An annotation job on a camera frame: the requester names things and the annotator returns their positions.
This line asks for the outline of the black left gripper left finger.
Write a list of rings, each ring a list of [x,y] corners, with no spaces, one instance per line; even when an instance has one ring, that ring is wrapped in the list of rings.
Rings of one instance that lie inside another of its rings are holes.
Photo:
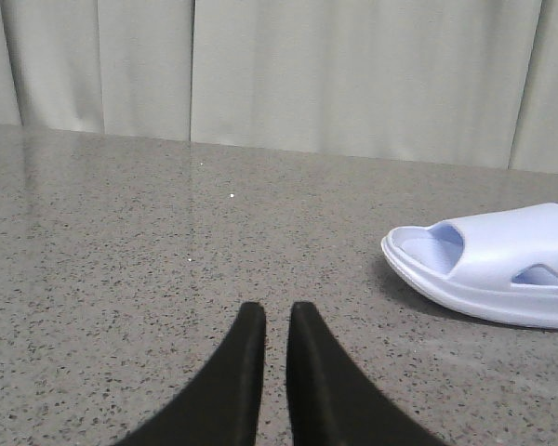
[[[263,387],[266,317],[241,305],[205,366],[161,411],[120,445],[253,445]]]

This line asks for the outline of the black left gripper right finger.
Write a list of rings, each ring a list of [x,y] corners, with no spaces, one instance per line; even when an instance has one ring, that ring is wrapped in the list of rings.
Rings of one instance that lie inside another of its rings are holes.
[[[357,367],[312,302],[291,309],[286,389],[296,445],[438,445]]]

